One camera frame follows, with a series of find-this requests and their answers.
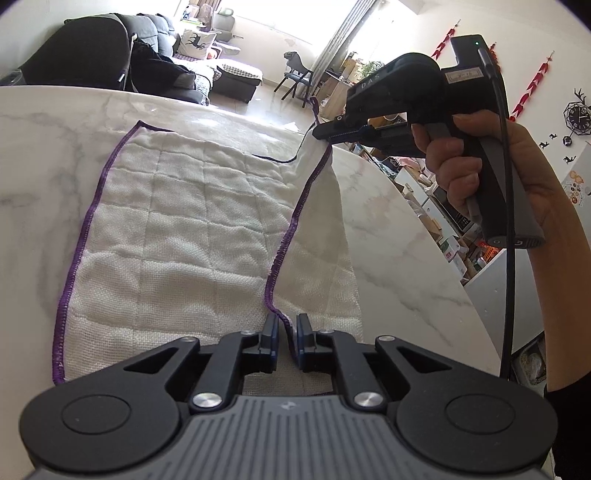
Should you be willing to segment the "person's right forearm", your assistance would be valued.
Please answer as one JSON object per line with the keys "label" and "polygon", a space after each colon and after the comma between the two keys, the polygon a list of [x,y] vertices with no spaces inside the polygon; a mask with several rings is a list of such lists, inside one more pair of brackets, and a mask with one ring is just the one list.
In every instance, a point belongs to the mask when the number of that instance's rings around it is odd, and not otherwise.
{"label": "person's right forearm", "polygon": [[546,243],[529,253],[546,342],[545,398],[558,419],[552,451],[562,479],[590,477],[590,247],[568,201],[542,227]]}

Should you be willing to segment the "person's right hand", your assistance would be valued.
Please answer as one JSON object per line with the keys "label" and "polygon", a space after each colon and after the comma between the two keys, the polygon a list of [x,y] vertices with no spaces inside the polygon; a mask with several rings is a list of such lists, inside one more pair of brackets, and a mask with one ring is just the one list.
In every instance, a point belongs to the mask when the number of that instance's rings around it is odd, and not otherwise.
{"label": "person's right hand", "polygon": [[[509,122],[507,130],[511,159],[546,238],[546,243],[533,251],[534,257],[544,265],[588,264],[586,235],[553,168],[526,128]],[[452,205],[465,213],[466,200],[479,186],[483,161],[468,156],[458,138],[431,140],[425,127],[418,124],[412,126],[412,132],[415,143],[426,154],[429,170],[436,174]]]}

